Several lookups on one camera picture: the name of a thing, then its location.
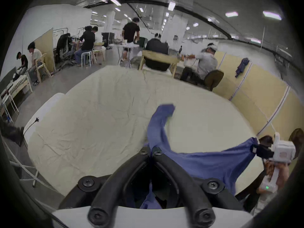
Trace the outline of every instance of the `man in white shirt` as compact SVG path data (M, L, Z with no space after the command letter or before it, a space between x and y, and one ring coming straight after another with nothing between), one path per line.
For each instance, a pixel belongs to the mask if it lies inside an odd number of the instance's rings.
M33 86L36 86L37 84L39 84L37 78L36 64L37 66L42 65L42 62L39 60L42 57L42 53L35 47L35 42L29 44L27 49L30 53L32 53L32 67L28 71L29 72L28 75L31 78Z
M210 43L207 48L202 50L199 54L186 56L186 58L198 59L199 63L196 71L193 71L189 67L185 67L180 77L181 80L187 81L187 77L190 76L192 81L196 83L202 82L207 74L217 67L217 60L214 57L216 50L217 46Z

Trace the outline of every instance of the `man in gray shirt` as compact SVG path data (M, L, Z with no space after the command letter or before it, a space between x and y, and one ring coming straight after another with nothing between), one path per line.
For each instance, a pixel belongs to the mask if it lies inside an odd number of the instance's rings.
M202 82L207 74L217 67L217 60L214 57L214 54L217 50L217 46L213 43L208 44L206 49L203 49L197 55L189 55L186 58L195 58L199 60L197 70L193 71L189 67L185 67L183 73L181 74L181 80L187 81L188 76L195 83Z

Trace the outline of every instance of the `black pants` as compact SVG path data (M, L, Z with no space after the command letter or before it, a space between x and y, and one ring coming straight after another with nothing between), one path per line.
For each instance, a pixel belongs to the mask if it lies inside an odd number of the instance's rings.
M199 77L199 75L195 71L193 71L192 68L185 67L183 72L181 73L180 80L187 82L188 76L190 77L189 83L193 83L195 85L197 85L198 83L200 84L204 83L204 81Z

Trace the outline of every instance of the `ceiling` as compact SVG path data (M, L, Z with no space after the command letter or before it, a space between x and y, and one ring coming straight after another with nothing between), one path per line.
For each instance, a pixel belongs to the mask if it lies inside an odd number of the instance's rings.
M168 2L169 0L154 0L160 2ZM193 11L205 18L214 18L214 23L228 32L231 35L239 37L239 40L248 41L246 37L253 37L258 40L263 39L263 46L273 51L277 50L277 46L284 49L286 52L292 55L292 57L282 53L283 56L292 60L299 68L304 69L302 59L302 48L298 41L297 36L294 36L293 27L289 21L284 17L284 13L280 6L272 0L175 0L177 5L182 6L190 11ZM100 0L34 0L30 7L45 4L72 4L78 6L93 5ZM137 11L142 16L151 15L153 8L152 20L149 22L149 28L159 30L162 25L162 21L165 18L165 12L168 12L167 8L156 5L143 5L143 4L131 4L134 8L137 6ZM98 6L92 8L98 14L105 14L108 10L115 9L115 5ZM145 8L144 13L139 11L139 7ZM134 17L135 12L127 4L123 4L119 8L121 12L116 12L115 19L125 19L124 13L129 17ZM263 11L272 11L279 13L282 20L275 20L264 17ZM226 12L237 11L238 17L226 17ZM221 33L212 26L200 21L188 14L181 13L173 10L169 11L170 15L174 13L180 13L182 16L188 16L189 30L185 31L185 38L193 35L208 35L216 34L222 37ZM198 23L197 27L193 27L193 23Z

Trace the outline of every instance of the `concrete floor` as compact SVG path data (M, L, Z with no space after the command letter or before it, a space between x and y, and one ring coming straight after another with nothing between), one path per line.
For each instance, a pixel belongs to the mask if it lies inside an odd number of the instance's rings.
M102 65L93 64L91 67L77 67L66 65L64 69L54 74L53 77L49 78L45 76L42 83L39 83L37 86L33 86L33 93L28 91L23 97L22 101L17 104L19 109L19 114L12 114L15 127L24 127L34 113L54 94L56 93L67 93L71 88L76 84L81 82L83 79L88 77L90 74L96 72L97 70L103 68L105 65L117 65L118 62L118 52L116 48L106 51L105 62L102 61L101 57L98 57L97 62L102 62ZM17 157L17 159L23 164L28 166L33 166L27 149L22 144L19 147L15 142L12 142L9 139L4 141L9 146L10 150ZM11 161L15 162L12 156L9 154ZM32 174L36 173L35 169L29 169ZM19 175L22 179L31 178L24 170L19 169ZM38 175L38 178L45 183L47 181L41 176ZM46 208L49 211L53 211L58 208L60 202L64 198L63 195L52 191L51 189L36 183L35 188L32 187L33 181L21 181L22 185L25 187L27 192L37 199L38 201L44 203Z

